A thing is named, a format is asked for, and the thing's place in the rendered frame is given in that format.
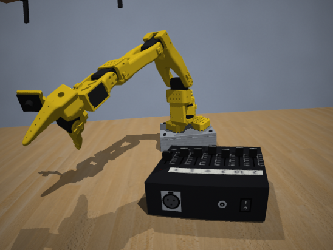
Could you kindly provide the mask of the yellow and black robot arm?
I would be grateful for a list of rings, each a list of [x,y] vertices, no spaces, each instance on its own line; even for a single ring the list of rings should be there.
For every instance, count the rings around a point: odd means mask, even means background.
[[[144,44],[132,49],[120,59],[104,63],[96,73],[73,86],[79,99],[84,101],[84,110],[94,112],[110,97],[111,89],[115,85],[124,84],[133,74],[154,61],[164,83],[171,88],[166,90],[166,100],[170,103],[170,120],[166,122],[166,129],[180,133],[188,124],[195,130],[207,129],[210,119],[195,114],[197,105],[192,90],[189,89],[193,80],[167,31],[147,33],[143,41]],[[179,77],[173,78],[170,68]]]

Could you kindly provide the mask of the black lighting desk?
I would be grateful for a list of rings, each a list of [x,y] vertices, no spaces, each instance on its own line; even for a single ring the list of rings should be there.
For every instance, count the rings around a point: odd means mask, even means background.
[[[269,182],[261,147],[171,145],[144,183],[150,215],[266,218]]]

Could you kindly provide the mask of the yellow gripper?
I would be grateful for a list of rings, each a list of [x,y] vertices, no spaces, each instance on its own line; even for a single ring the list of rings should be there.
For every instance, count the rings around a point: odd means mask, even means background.
[[[84,101],[79,99],[75,90],[62,84],[47,98],[40,90],[17,90],[16,93],[23,112],[39,112],[24,136],[23,146],[29,145],[56,121],[73,139],[75,147],[81,149],[81,133],[88,113],[84,110]]]

